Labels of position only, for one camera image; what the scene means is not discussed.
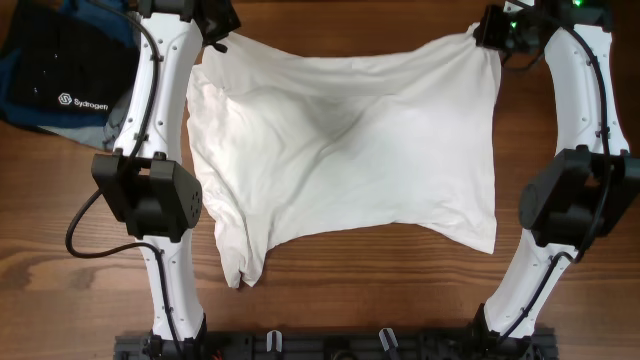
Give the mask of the white polo shirt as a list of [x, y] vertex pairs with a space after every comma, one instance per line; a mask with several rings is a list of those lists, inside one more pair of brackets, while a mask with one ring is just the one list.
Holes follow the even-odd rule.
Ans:
[[229, 287], [255, 285], [291, 240], [391, 223], [494, 251], [496, 51], [470, 32], [361, 57], [225, 43], [192, 67], [186, 104]]

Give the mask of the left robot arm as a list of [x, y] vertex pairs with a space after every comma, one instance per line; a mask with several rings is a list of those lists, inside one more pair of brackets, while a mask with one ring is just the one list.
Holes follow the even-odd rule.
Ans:
[[222, 39], [241, 23], [229, 0], [141, 1], [130, 20], [140, 32], [131, 103], [112, 153], [95, 156], [91, 174], [143, 256], [154, 320], [147, 335], [117, 338], [114, 356], [210, 359], [191, 246], [204, 192], [182, 165], [181, 129], [198, 53], [224, 52]]

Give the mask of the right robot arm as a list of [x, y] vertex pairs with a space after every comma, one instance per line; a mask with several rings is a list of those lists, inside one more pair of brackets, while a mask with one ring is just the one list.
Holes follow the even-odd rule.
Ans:
[[612, 16], [603, 1], [507, 1], [486, 7], [476, 44], [544, 59], [555, 96], [551, 162], [522, 190], [521, 239], [469, 342], [520, 355], [557, 282], [607, 236], [639, 195], [639, 160], [619, 124], [610, 72]]

